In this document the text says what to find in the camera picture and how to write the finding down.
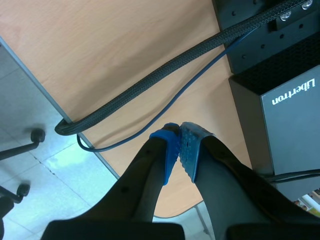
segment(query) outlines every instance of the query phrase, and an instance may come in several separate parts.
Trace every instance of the chair caster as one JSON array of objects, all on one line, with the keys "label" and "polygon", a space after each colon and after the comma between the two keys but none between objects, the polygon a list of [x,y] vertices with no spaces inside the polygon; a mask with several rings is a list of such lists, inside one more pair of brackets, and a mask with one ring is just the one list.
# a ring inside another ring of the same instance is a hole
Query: chair caster
[{"label": "chair caster", "polygon": [[18,189],[16,190],[16,195],[19,197],[26,197],[29,194],[29,191],[30,191],[30,185],[21,183]]},{"label": "chair caster", "polygon": [[33,129],[31,132],[31,141],[33,143],[43,143],[46,138],[46,133],[44,130],[37,128]]}]

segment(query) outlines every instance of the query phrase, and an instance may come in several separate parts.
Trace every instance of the wooden desk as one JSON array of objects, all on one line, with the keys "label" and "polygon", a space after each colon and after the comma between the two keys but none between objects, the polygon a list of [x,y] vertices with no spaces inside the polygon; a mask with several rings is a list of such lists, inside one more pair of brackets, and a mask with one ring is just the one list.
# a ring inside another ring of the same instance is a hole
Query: wooden desk
[{"label": "wooden desk", "polygon": [[[211,0],[2,0],[0,35],[37,80],[77,121],[141,78],[219,31]],[[96,147],[142,128],[223,47],[182,67],[84,132]],[[102,156],[121,175],[150,133],[194,122],[215,133],[250,166],[223,58],[145,134]],[[155,214],[178,215],[202,200],[177,163]]]}]

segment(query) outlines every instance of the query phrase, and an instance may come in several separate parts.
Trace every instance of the black cable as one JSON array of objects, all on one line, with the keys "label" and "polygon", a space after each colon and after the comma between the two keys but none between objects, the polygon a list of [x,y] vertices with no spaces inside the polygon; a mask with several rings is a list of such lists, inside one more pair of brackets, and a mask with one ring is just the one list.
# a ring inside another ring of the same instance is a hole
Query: black cable
[{"label": "black cable", "polygon": [[320,173],[307,174],[307,175],[296,176],[296,177],[290,177],[290,178],[281,179],[281,180],[267,180],[267,181],[270,184],[280,184],[280,183],[287,183],[287,182],[297,181],[297,180],[301,180],[301,179],[315,178],[315,177],[320,177]]},{"label": "black cable", "polygon": [[236,38],[266,23],[269,23],[270,21],[278,18],[281,14],[286,13],[292,8],[301,5],[305,1],[306,0],[284,0],[281,3],[273,6],[272,8],[269,8],[255,16],[252,16],[236,25],[233,25],[217,33],[216,35],[202,41],[196,46],[171,59],[83,119],[72,123],[67,123],[63,119],[55,127],[55,131],[60,135],[68,136],[83,132],[93,127],[182,66],[188,64],[194,59],[222,44],[230,43]]},{"label": "black cable", "polygon": [[118,141],[112,145],[103,147],[103,148],[93,148],[93,147],[86,147],[82,144],[81,139],[79,135],[76,136],[76,140],[83,150],[86,150],[88,152],[104,152],[111,150],[113,148],[116,148],[122,144],[125,144],[132,139],[135,139],[136,137],[140,136],[142,133],[144,133],[152,124],[154,124],[155,121],[157,121],[174,103],[175,101],[187,90],[195,81],[197,81],[211,66],[213,66],[217,61],[219,61],[223,56],[225,56],[227,53],[229,53],[231,50],[236,48],[247,36],[249,36],[254,30],[248,32],[247,34],[239,37],[236,39],[233,43],[231,43],[224,51],[222,51],[218,56],[216,56],[212,61],[210,61],[204,68],[202,68],[191,80],[189,80],[170,100],[170,102],[150,121],[148,122],[142,129],[137,131],[135,134]]},{"label": "black cable", "polygon": [[266,179],[268,182],[270,182],[270,181],[283,180],[283,179],[292,178],[292,177],[316,175],[316,174],[320,175],[320,169],[288,172],[288,173],[283,173],[283,174],[279,174],[279,175],[275,175],[275,176],[267,176],[267,177],[264,177],[264,179]]}]

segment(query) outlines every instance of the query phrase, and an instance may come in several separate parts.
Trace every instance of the tiled floor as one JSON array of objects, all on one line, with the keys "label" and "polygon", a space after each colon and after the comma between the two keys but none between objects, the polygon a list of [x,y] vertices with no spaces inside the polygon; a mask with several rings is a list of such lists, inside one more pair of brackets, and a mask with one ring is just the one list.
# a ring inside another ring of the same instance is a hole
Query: tiled floor
[{"label": "tiled floor", "polygon": [[[1,186],[16,192],[20,183],[31,185],[29,195],[3,220],[4,240],[39,240],[50,221],[80,215],[116,182],[93,153],[78,147],[75,136],[55,133],[61,118],[0,46],[0,151],[30,143],[32,128],[46,132],[37,149],[0,161]],[[181,224],[188,240],[211,240],[207,209],[201,203],[198,210],[201,216],[192,208],[180,216],[154,221]]]}]

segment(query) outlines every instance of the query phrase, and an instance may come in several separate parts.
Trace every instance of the screw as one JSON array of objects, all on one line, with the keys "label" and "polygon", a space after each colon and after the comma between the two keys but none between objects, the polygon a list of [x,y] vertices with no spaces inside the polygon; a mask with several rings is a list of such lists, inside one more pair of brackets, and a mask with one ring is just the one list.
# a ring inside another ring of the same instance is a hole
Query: screw
[{"label": "screw", "polygon": [[308,8],[311,7],[313,0],[308,0],[304,4],[301,5],[303,10],[307,10]]},{"label": "screw", "polygon": [[287,11],[286,13],[280,16],[280,19],[285,22],[287,21],[288,18],[290,18],[290,16],[291,16],[291,11]]}]

